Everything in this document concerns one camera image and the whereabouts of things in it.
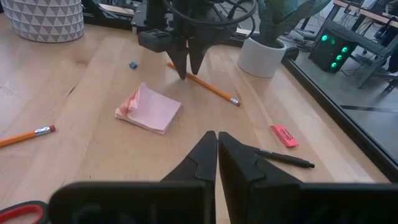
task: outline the black pen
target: black pen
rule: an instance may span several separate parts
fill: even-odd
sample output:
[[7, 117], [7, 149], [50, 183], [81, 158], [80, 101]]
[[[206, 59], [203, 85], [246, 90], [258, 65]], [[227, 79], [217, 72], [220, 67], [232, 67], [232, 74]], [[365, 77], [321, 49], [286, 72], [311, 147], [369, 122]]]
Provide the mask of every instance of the black pen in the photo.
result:
[[298, 166], [302, 168], [314, 168], [315, 165], [312, 164], [309, 161], [306, 161], [304, 159], [300, 159], [294, 156], [288, 156], [288, 155], [283, 155], [279, 154], [276, 152], [271, 152], [268, 150], [264, 149], [258, 149], [256, 147], [250, 147], [252, 151], [254, 151], [257, 155], [266, 158], [266, 159], [271, 159], [279, 162], [283, 162], [285, 164], [293, 165], [293, 166]]

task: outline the table surface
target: table surface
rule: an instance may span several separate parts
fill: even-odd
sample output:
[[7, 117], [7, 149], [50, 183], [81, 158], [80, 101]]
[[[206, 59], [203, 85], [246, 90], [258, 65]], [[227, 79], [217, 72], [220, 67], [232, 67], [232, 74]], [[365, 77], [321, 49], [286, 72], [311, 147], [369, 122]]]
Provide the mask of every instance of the table surface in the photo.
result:
[[[47, 201], [77, 180], [160, 180], [207, 130], [309, 160], [315, 169], [272, 162], [304, 182], [388, 182], [286, 68], [253, 77], [236, 66], [238, 55], [236, 47], [212, 47], [198, 76], [240, 99], [240, 107], [180, 80], [164, 65], [167, 54], [144, 49], [126, 30], [86, 26], [79, 40], [42, 44], [19, 38], [0, 14], [0, 138], [57, 127], [0, 150], [0, 208]], [[142, 82], [182, 102], [163, 136], [114, 117]], [[300, 145], [285, 148], [272, 124], [285, 125]], [[228, 223], [219, 174], [216, 202], [218, 223]]]

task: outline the plant pot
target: plant pot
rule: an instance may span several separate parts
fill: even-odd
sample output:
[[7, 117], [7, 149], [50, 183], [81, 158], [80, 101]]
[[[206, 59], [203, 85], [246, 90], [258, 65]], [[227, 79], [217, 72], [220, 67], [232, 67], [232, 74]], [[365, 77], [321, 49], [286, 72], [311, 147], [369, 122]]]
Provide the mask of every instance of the plant pot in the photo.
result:
[[238, 66], [257, 77], [273, 77], [286, 52], [286, 45], [279, 40], [277, 42], [280, 48], [267, 47], [251, 37], [246, 39], [239, 55]]
[[67, 42], [83, 35], [81, 0], [1, 0], [14, 32], [38, 42]]

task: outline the small blue object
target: small blue object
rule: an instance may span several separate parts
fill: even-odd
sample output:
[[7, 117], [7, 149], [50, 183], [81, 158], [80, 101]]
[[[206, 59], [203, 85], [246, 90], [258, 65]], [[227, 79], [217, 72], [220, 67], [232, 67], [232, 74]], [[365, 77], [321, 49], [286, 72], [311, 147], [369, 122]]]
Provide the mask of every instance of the small blue object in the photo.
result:
[[136, 69], [138, 65], [135, 62], [130, 62], [130, 68]]

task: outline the pencil eraser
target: pencil eraser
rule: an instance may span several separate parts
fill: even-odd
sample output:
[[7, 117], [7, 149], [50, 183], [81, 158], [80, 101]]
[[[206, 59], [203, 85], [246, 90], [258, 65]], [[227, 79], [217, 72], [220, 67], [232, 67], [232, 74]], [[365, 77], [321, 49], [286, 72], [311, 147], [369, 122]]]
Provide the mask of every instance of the pencil eraser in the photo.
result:
[[50, 128], [50, 132], [54, 132], [55, 131], [55, 126], [54, 125], [50, 125], [49, 128]]
[[293, 136], [286, 130], [285, 126], [283, 125], [271, 125], [271, 130], [278, 136], [279, 140], [286, 146], [286, 147], [294, 147], [298, 146], [298, 142]]

